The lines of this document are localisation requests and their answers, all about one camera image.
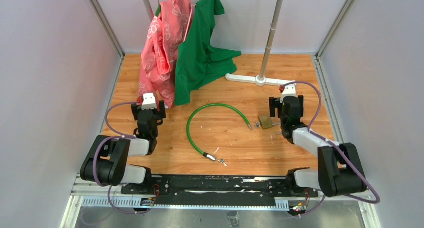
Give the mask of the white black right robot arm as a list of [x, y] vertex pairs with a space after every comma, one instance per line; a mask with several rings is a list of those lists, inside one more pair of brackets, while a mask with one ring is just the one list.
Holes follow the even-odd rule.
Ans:
[[301, 167], [286, 175], [285, 189], [299, 196], [306, 188], [320, 190], [328, 197], [351, 195], [367, 189], [365, 173], [356, 146], [329, 140], [302, 122], [304, 97], [269, 98], [269, 113], [281, 121], [282, 136], [291, 144], [317, 158], [317, 169]]

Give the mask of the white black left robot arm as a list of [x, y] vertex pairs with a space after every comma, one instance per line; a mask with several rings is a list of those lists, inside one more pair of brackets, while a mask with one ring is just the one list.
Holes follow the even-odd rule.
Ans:
[[152, 191], [152, 171], [148, 167], [129, 165], [132, 156], [151, 155], [158, 143], [158, 126], [166, 117], [164, 101], [131, 102], [131, 111], [137, 122], [132, 135], [98, 135], [82, 163], [80, 177], [99, 186], [127, 184], [140, 194]]

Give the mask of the brass padlock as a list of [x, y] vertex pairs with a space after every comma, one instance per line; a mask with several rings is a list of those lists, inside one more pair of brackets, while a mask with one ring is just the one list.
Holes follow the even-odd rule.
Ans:
[[280, 121], [273, 121], [269, 116], [265, 115], [260, 115], [258, 117], [258, 121], [263, 129], [270, 129], [277, 126], [280, 127], [281, 125]]

